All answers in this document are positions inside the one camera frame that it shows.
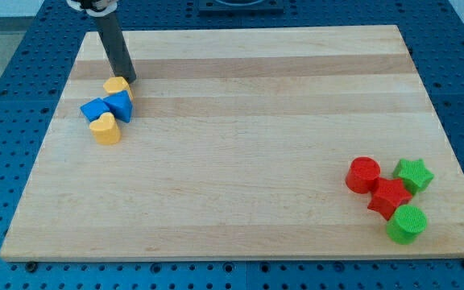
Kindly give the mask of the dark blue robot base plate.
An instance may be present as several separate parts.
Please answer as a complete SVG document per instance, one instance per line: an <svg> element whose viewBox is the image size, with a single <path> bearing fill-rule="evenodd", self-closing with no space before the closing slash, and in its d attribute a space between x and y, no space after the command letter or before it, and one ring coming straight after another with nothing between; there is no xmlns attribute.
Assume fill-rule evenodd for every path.
<svg viewBox="0 0 464 290"><path fill-rule="evenodd" d="M284 0L196 0L200 15L284 11Z"/></svg>

